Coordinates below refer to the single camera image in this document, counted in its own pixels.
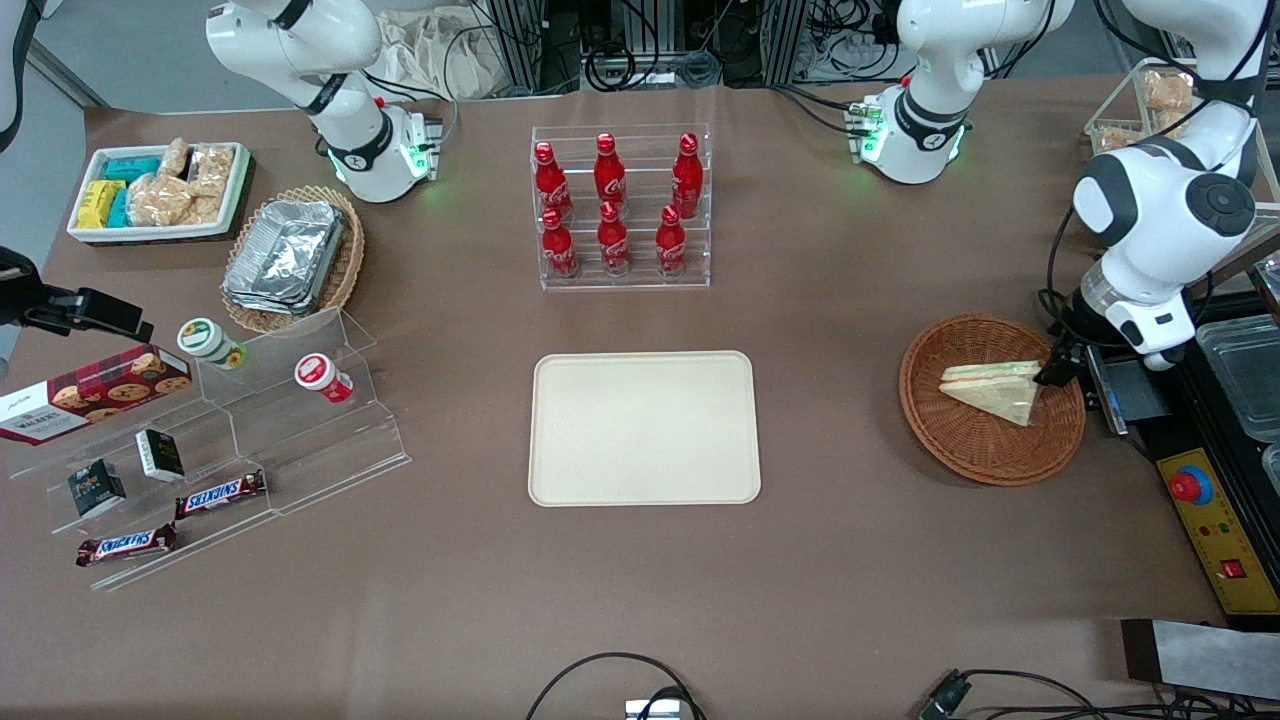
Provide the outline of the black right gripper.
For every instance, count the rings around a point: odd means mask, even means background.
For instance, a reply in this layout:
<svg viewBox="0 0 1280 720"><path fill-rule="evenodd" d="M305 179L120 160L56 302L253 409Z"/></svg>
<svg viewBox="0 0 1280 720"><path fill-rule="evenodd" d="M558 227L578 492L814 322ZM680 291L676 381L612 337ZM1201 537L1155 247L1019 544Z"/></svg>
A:
<svg viewBox="0 0 1280 720"><path fill-rule="evenodd" d="M141 307L102 291L52 288L49 296L37 266L1 246L1 324L20 325L28 311L41 306L42 322L56 334L100 331L140 343L148 343L154 334Z"/></svg>

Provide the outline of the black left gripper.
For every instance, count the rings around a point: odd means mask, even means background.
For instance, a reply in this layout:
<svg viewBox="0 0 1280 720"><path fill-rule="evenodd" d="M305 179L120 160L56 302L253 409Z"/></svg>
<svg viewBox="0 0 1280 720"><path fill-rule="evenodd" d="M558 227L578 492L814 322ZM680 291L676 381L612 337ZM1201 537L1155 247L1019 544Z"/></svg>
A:
<svg viewBox="0 0 1280 720"><path fill-rule="evenodd" d="M1069 386L1085 369L1085 346L1119 351L1123 337L1076 290L1061 301L1061 337L1056 338L1048 359L1036 374L1036 383L1059 388Z"/></svg>

